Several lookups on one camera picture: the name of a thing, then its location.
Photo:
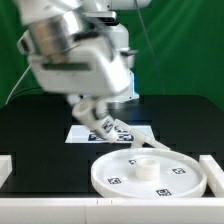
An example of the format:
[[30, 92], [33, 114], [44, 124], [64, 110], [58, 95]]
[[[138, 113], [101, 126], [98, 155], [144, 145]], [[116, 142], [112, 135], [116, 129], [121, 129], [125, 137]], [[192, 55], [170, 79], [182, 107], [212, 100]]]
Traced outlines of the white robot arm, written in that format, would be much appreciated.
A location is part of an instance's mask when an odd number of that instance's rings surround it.
[[107, 101], [132, 85], [135, 52], [118, 10], [148, 6], [152, 0], [13, 0], [27, 27], [18, 48], [27, 56], [43, 90], [76, 95], [73, 116], [108, 116]]

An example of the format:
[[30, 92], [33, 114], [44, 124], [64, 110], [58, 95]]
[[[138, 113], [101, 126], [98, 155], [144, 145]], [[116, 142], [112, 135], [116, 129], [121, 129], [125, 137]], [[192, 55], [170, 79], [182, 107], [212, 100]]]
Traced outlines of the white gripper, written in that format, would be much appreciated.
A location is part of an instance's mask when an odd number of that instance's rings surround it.
[[[127, 65], [106, 37], [79, 41], [65, 63], [53, 64], [37, 55], [30, 55], [28, 60], [38, 84], [48, 92], [69, 94], [66, 101], [71, 107], [81, 100], [76, 94], [112, 97], [130, 84]], [[105, 100], [96, 102], [95, 115], [98, 120], [109, 115]]]

